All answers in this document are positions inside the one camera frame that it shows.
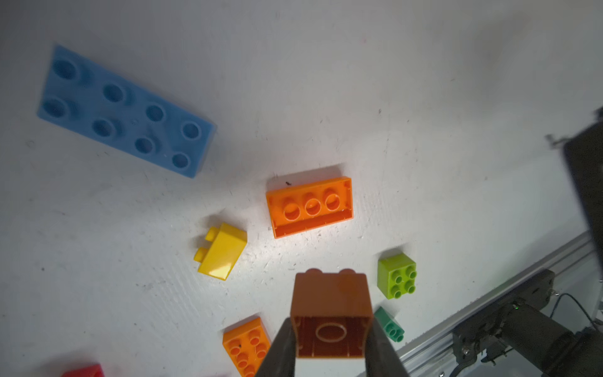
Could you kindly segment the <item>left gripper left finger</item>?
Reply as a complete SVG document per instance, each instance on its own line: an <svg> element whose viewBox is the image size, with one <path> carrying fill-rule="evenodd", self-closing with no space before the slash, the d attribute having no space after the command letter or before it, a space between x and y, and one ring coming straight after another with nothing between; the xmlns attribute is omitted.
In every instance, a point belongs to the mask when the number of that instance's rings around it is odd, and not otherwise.
<svg viewBox="0 0 603 377"><path fill-rule="evenodd" d="M290 317L282 323L256 377L295 377L297 339Z"/></svg>

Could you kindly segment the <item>brown lego brick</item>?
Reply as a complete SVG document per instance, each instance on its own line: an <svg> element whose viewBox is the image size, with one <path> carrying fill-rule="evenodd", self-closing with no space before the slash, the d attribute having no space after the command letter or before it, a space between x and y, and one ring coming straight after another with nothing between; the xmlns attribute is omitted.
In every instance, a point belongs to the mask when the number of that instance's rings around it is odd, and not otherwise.
<svg viewBox="0 0 603 377"><path fill-rule="evenodd" d="M311 269L295 276L290 319L298 358L363 358L373 318L365 274Z"/></svg>

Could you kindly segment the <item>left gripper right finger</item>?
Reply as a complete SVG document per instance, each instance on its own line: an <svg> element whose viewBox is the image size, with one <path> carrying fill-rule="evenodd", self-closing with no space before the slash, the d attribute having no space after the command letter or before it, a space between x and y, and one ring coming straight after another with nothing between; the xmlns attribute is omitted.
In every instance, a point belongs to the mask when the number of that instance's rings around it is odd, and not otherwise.
<svg viewBox="0 0 603 377"><path fill-rule="evenodd" d="M367 377L409 377L377 320L373 320L372 328L367 335L365 366Z"/></svg>

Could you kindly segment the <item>yellow lego brick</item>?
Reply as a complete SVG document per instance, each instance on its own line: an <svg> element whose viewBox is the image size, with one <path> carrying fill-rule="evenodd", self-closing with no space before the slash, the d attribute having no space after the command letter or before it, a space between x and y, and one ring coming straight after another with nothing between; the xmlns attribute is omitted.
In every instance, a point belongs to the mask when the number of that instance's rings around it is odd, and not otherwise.
<svg viewBox="0 0 603 377"><path fill-rule="evenodd" d="M205 241L209 248L199 248L194 256L198 272L226 281L247 246L247 233L224 222L219 228L210 227Z"/></svg>

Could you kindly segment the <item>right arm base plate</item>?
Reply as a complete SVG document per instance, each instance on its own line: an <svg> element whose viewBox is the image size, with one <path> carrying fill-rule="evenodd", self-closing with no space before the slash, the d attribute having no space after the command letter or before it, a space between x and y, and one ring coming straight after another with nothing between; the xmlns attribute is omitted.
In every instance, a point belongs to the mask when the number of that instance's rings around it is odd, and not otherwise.
<svg viewBox="0 0 603 377"><path fill-rule="evenodd" d="M483 350L496 344L504 320L523 306L542 310L550 302L556 274L542 270L505 295L479 309L452 331L452 350L458 364L474 364Z"/></svg>

